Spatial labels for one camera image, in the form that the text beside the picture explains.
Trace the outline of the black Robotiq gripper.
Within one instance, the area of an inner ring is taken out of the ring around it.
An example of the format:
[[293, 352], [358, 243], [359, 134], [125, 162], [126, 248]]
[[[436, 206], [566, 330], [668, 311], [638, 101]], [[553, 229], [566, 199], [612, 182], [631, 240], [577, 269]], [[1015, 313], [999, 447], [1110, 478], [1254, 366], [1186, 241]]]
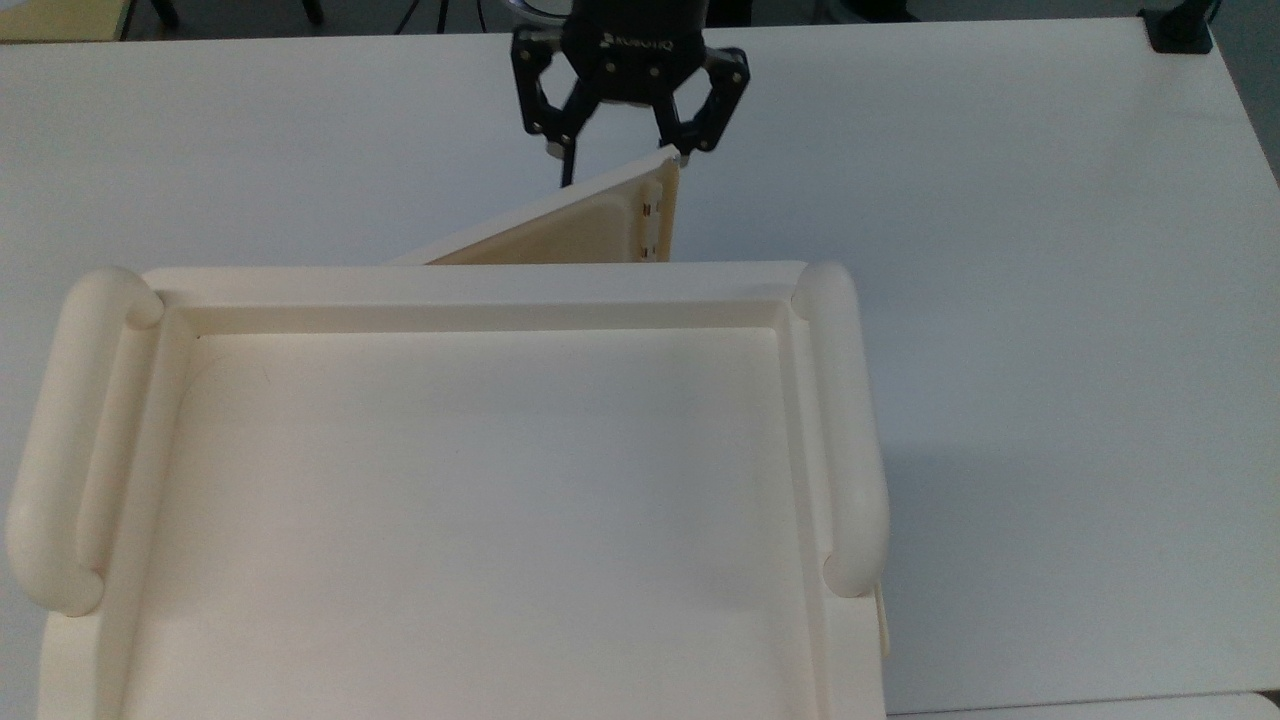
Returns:
[[[562, 29], [517, 27], [511, 63], [524, 129], [545, 140], [561, 163], [559, 186], [573, 183], [579, 136], [603, 101], [653, 104], [659, 145], [712, 152], [750, 83], [739, 47], [707, 47], [708, 1], [573, 1]], [[564, 105], [550, 104], [541, 77], [563, 53], [577, 76]], [[682, 120], [675, 91], [694, 72], [709, 79], [703, 105]]]

